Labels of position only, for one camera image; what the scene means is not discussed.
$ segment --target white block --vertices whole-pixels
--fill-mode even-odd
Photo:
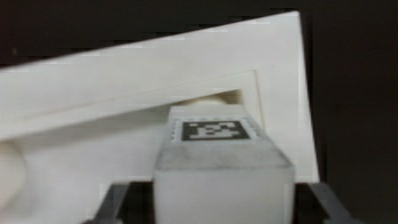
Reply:
[[[154,169],[156,223],[289,223],[293,181],[291,163],[243,107],[172,107]]]

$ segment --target dark background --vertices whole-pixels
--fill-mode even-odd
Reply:
[[[398,223],[398,2],[0,1],[0,67],[302,13],[321,179],[355,217]]]

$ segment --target white cube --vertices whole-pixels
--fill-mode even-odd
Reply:
[[[288,224],[293,179],[243,107],[174,107],[154,170],[156,223]]]

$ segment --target white box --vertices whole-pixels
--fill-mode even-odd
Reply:
[[[156,223],[289,223],[293,165],[243,107],[172,107],[165,136]]]

